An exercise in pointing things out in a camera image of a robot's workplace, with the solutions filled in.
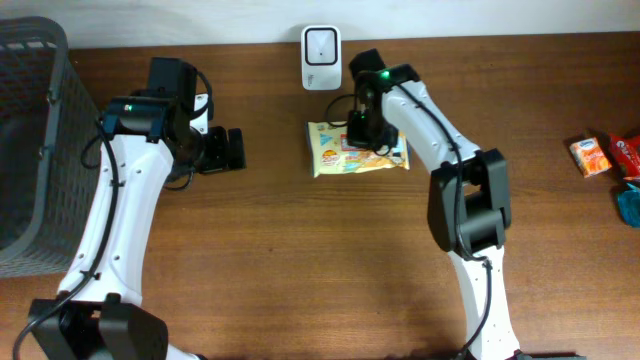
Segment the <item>blue mouthwash bottle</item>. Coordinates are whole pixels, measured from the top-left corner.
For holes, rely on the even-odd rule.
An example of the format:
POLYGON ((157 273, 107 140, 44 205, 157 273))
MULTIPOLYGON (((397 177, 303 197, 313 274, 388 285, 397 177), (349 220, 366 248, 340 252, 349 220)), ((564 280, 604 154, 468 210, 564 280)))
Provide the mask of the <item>blue mouthwash bottle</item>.
POLYGON ((639 187, 633 183, 626 184, 627 189, 616 196, 618 209, 624 222, 633 227, 640 227, 639 187))

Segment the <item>yellow snack bag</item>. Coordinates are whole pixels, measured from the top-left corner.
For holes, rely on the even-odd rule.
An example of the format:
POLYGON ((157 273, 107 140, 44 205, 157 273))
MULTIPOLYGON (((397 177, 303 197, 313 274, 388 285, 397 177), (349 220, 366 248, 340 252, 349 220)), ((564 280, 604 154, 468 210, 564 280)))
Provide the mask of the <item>yellow snack bag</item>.
POLYGON ((398 135, 395 147, 391 150, 383 148, 378 152, 349 145, 347 130, 332 127, 327 122, 308 122, 306 135, 314 177, 390 168, 410 169, 410 151, 402 132, 398 135))

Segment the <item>red snack packet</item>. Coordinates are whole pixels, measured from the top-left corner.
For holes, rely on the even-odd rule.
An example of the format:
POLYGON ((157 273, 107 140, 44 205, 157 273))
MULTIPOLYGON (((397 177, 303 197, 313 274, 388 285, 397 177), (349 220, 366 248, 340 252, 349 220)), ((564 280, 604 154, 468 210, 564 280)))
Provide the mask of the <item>red snack packet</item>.
POLYGON ((609 151, 621 168, 624 179, 638 181, 640 176, 639 136, 624 138, 610 134, 609 151))

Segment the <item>orange small packet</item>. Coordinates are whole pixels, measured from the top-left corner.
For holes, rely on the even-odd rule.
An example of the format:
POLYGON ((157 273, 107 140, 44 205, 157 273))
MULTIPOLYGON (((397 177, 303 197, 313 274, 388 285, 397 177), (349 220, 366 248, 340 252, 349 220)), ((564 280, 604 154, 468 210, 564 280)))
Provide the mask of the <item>orange small packet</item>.
POLYGON ((612 168, 595 137, 575 142, 569 146, 578 168, 584 178, 588 178, 612 168))

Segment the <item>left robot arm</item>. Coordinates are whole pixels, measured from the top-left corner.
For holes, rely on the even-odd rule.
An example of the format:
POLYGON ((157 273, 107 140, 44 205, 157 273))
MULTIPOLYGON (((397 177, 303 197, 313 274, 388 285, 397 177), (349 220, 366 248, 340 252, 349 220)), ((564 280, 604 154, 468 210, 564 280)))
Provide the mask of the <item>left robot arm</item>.
POLYGON ((141 306, 154 212, 176 180, 245 168, 242 132, 211 127, 210 94, 116 97, 98 122, 100 175, 75 258, 23 333, 49 359, 190 359, 141 306))

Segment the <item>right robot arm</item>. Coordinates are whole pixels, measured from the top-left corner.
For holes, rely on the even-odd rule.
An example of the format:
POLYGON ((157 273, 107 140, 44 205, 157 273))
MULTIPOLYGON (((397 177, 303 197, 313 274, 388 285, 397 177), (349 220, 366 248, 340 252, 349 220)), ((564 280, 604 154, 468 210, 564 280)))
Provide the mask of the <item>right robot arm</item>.
POLYGON ((506 159, 458 131, 411 65, 388 66, 370 49, 349 70, 348 144, 387 153, 404 135, 430 176, 428 226, 454 267, 466 316, 457 358, 517 358, 502 271, 512 219, 506 159))

